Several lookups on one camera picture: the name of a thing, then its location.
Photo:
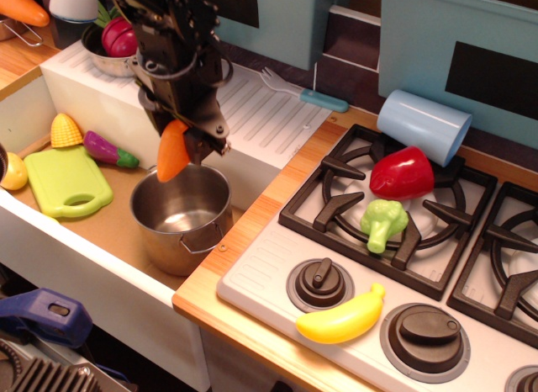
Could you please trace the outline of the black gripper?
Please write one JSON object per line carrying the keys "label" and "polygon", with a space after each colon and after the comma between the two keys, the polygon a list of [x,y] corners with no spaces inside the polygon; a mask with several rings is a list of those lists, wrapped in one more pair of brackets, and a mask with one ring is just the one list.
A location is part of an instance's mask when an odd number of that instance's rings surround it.
{"label": "black gripper", "polygon": [[138,99],[159,135],[175,119],[188,129],[183,138],[191,163],[201,163],[212,152],[225,155],[229,126],[217,100],[217,90],[231,78],[223,72],[220,53],[207,50],[172,71],[143,57],[133,57]]}

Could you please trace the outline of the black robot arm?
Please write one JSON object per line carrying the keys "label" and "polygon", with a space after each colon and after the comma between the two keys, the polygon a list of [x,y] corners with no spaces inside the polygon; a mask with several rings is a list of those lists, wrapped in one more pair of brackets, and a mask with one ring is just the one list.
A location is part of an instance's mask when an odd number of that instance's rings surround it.
{"label": "black robot arm", "polygon": [[138,43],[129,61],[139,101],[158,133],[174,119],[187,125],[187,154],[199,164],[229,150],[229,126],[217,91],[233,76],[214,33],[217,8],[208,0],[112,0]]}

